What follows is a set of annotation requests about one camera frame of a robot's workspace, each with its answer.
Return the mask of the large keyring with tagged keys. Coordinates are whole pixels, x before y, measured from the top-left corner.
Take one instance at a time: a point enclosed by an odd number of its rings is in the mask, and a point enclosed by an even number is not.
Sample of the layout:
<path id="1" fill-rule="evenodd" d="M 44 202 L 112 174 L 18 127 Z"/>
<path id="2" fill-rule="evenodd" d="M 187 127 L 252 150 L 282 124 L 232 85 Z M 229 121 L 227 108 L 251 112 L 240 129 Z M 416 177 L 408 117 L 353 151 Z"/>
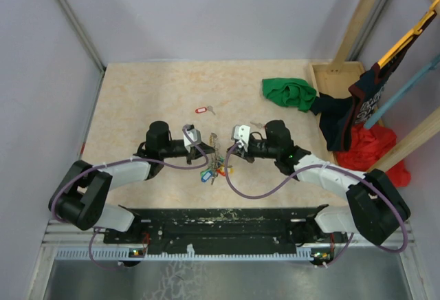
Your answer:
<path id="1" fill-rule="evenodd" d="M 213 185 L 219 176 L 226 176 L 226 171 L 232 173 L 233 168 L 232 165 L 225 165 L 225 158 L 220 154 L 221 146 L 217 134 L 210 134 L 209 145 L 214 148 L 214 153 L 210 154 L 208 168 L 200 173 L 200 178 L 202 183 L 209 182 Z"/>

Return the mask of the key with red fob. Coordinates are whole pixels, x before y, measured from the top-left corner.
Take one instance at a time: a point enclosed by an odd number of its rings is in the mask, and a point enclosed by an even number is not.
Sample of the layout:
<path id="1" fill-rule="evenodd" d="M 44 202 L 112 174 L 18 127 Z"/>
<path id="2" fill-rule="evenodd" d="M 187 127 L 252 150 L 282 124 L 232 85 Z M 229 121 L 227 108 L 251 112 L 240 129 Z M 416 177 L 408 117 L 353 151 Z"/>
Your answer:
<path id="1" fill-rule="evenodd" d="M 250 124 L 254 125 L 258 129 L 264 129 L 265 128 L 265 124 L 263 124 L 261 122 L 250 122 Z"/>

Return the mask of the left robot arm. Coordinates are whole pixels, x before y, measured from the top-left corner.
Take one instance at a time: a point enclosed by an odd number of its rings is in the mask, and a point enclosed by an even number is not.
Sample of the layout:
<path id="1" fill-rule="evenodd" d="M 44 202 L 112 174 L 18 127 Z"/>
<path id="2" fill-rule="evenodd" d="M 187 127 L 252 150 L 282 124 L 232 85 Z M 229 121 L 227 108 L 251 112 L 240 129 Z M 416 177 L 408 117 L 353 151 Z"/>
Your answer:
<path id="1" fill-rule="evenodd" d="M 107 196 L 121 186 L 154 178 L 163 167 L 194 170 L 207 166 L 215 148 L 202 141 L 194 125 L 184 125 L 182 133 L 182 139 L 173 140 L 168 123 L 155 121 L 130 158 L 101 165 L 75 161 L 49 200 L 52 217 L 82 231 L 111 229 L 130 243 L 138 241 L 143 226 L 135 221 L 135 214 L 107 204 Z"/>

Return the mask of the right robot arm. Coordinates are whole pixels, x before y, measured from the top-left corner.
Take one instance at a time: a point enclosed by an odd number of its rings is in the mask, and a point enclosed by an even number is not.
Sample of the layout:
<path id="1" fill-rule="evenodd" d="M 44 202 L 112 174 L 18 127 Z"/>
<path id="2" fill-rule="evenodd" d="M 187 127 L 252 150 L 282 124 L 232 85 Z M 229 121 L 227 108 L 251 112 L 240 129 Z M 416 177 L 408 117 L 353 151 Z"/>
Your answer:
<path id="1" fill-rule="evenodd" d="M 307 234 L 323 242 L 331 233 L 355 233 L 381 247 L 397 230 L 402 231 L 403 246 L 408 244 L 404 223 L 410 209 L 385 172 L 353 171 L 322 160 L 294 143 L 282 120 L 265 127 L 265 137 L 257 139 L 247 125 L 232 130 L 234 144 L 228 149 L 249 163 L 257 158 L 272 159 L 287 179 L 315 184 L 345 199 L 347 206 L 327 206 L 307 225 Z"/>

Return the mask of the key with red tag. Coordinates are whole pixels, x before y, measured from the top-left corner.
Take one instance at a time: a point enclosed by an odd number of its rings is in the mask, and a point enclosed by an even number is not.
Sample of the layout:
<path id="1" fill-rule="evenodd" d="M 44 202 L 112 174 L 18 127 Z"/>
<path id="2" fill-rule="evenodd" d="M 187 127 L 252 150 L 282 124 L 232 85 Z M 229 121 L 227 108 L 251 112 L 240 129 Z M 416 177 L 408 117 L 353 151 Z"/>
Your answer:
<path id="1" fill-rule="evenodd" d="M 208 105 L 208 106 L 206 106 L 206 107 L 198 107 L 198 108 L 196 108 L 196 110 L 195 110 L 195 113 L 196 113 L 196 114 L 203 114 L 203 113 L 206 113 L 206 112 L 210 112 L 210 113 L 212 113 L 213 115 L 216 114 L 216 113 L 214 112 L 213 106 L 210 106 L 210 105 Z"/>

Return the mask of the green cloth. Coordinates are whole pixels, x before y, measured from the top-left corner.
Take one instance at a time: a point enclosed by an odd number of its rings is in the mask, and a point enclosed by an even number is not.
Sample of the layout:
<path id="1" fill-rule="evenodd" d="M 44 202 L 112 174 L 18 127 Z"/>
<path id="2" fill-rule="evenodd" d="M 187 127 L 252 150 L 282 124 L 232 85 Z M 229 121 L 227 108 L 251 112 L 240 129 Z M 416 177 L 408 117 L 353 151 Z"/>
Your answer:
<path id="1" fill-rule="evenodd" d="M 317 91 L 301 78 L 266 78 L 262 80 L 263 96 L 280 107 L 309 111 Z"/>

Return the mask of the dark navy shirt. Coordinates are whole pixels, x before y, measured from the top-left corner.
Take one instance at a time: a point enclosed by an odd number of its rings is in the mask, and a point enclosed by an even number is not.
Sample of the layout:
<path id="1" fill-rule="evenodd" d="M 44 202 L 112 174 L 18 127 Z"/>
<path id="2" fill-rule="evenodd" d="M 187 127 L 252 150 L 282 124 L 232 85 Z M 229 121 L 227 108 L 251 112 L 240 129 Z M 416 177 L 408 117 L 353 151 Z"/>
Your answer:
<path id="1" fill-rule="evenodd" d="M 348 88 L 349 97 L 334 98 L 321 93 L 315 99 L 309 110 L 314 115 L 320 115 L 319 127 L 328 151 L 349 151 L 352 126 L 366 122 L 373 114 L 385 84 L 411 45 L 409 43 L 384 66 L 373 64 Z"/>

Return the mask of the red cloth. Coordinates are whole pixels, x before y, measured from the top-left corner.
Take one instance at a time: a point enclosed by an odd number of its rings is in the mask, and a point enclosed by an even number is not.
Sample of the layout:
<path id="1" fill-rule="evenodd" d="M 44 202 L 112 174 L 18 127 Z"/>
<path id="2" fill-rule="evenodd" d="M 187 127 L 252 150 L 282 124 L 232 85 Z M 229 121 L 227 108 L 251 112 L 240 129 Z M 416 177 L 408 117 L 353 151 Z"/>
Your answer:
<path id="1" fill-rule="evenodd" d="M 370 129 L 363 124 L 351 128 L 351 148 L 345 152 L 335 152 L 338 164 L 344 168 L 367 171 L 397 143 L 392 129 L 373 125 Z"/>

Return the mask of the light blue hanger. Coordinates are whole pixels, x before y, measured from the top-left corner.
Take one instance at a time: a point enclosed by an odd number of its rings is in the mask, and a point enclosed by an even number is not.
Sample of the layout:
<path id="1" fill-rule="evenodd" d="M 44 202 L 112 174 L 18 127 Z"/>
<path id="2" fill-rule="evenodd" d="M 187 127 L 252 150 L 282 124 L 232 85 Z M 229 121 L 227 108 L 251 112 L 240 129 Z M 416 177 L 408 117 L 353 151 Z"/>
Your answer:
<path id="1" fill-rule="evenodd" d="M 439 65 L 439 54 L 430 62 L 425 64 L 415 75 L 413 75 L 393 96 L 391 96 L 379 109 L 364 123 L 365 129 L 371 129 L 378 123 L 379 119 L 398 101 L 400 101 L 417 83 L 419 83 L 429 72 L 437 69 Z"/>

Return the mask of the yellow hanger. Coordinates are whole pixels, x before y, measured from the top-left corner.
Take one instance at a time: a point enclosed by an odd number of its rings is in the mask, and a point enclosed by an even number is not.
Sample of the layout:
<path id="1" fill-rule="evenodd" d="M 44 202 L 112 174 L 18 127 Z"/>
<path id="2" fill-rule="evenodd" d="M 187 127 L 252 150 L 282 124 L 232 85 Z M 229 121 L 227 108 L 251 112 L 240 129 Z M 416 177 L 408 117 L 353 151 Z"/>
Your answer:
<path id="1" fill-rule="evenodd" d="M 383 68 L 387 63 L 389 63 L 398 53 L 400 53 L 409 43 L 411 43 L 416 37 L 418 37 L 426 28 L 427 25 L 436 17 L 437 12 L 435 8 L 439 0 L 434 0 L 430 5 L 428 11 L 420 18 L 417 24 L 411 28 L 403 37 L 392 46 L 383 57 L 377 62 L 380 68 Z"/>

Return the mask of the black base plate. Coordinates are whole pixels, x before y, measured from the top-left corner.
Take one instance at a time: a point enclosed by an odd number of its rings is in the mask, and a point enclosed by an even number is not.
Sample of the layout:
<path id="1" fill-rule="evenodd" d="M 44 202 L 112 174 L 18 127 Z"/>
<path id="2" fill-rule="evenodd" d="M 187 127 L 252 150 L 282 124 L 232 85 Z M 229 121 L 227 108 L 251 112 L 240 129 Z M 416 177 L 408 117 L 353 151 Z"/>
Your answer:
<path id="1" fill-rule="evenodd" d="M 325 208 L 132 209 L 125 233 L 104 230 L 105 244 L 141 244 L 150 255 L 294 254 L 297 247 L 329 238 L 314 217 Z"/>

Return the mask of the wooden rack frame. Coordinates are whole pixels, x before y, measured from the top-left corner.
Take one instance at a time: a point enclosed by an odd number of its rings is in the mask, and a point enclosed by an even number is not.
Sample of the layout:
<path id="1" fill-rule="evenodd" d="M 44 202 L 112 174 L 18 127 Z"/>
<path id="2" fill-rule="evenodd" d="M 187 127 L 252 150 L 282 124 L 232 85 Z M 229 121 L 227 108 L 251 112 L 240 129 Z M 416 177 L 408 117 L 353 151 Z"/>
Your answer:
<path id="1" fill-rule="evenodd" d="M 346 58 L 351 48 L 355 46 L 355 40 L 359 37 L 364 24 L 369 19 L 369 14 L 372 13 L 376 1 L 360 0 L 358 2 L 336 56 L 330 63 L 309 64 L 312 85 L 318 93 L 322 92 L 336 98 L 345 98 L 349 93 L 348 88 L 365 73 L 361 62 L 347 61 Z M 439 3 L 435 11 L 438 16 Z M 369 169 L 378 168 L 385 171 L 391 169 L 438 132 L 439 110 L 436 109 Z"/>

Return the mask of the aluminium rail frame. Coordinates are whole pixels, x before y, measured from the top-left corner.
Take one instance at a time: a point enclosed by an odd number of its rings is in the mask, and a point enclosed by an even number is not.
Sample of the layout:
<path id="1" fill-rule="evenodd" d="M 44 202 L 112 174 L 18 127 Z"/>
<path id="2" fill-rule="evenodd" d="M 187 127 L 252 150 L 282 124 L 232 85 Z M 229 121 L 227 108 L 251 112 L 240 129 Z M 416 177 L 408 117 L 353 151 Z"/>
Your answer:
<path id="1" fill-rule="evenodd" d="M 410 228 L 381 248 L 316 218 L 346 208 L 291 198 L 134 206 L 127 232 L 47 223 L 28 299 L 430 299 Z"/>

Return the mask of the grey corner wall post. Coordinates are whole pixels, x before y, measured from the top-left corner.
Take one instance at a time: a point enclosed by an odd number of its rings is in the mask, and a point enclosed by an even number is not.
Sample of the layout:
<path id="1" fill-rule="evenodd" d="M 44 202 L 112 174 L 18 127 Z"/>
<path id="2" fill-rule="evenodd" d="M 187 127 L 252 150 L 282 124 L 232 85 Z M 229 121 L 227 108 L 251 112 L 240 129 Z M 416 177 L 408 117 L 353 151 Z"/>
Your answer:
<path id="1" fill-rule="evenodd" d="M 68 24 L 71 26 L 72 30 L 80 41 L 80 44 L 85 49 L 87 55 L 93 61 L 94 65 L 100 70 L 100 72 L 104 74 L 107 67 L 102 62 L 96 46 L 92 42 L 85 26 L 80 22 L 80 19 L 74 12 L 68 0 L 56 0 L 56 2 L 62 13 L 65 15 Z"/>

